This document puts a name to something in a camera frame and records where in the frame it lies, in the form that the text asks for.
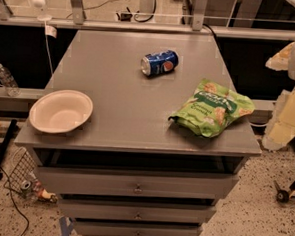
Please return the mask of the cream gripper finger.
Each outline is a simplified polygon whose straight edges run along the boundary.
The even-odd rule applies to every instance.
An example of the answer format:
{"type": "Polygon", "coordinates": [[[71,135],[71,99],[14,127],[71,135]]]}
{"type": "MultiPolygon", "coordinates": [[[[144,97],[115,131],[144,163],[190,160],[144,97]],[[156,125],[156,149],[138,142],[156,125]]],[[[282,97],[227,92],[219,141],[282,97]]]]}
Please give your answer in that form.
{"type": "Polygon", "coordinates": [[[274,71],[287,70],[293,45],[294,43],[290,43],[283,47],[277,54],[270,57],[265,65],[274,71]]]}
{"type": "Polygon", "coordinates": [[[272,118],[265,128],[262,145],[270,151],[277,151],[295,138],[295,90],[284,90],[279,95],[272,118]]]}

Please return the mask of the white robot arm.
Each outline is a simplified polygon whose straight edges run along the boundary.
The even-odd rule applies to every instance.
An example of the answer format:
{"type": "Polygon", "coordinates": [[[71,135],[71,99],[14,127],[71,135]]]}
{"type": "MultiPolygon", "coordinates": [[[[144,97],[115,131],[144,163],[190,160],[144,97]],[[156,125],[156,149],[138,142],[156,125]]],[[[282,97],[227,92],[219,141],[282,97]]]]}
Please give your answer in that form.
{"type": "MultiPolygon", "coordinates": [[[[266,66],[275,71],[286,70],[295,81],[295,41],[286,45],[279,53],[266,61],[266,66]]],[[[265,128],[262,144],[270,151],[276,151],[295,138],[295,88],[291,92],[282,91],[279,95],[272,118],[265,128]]]]}

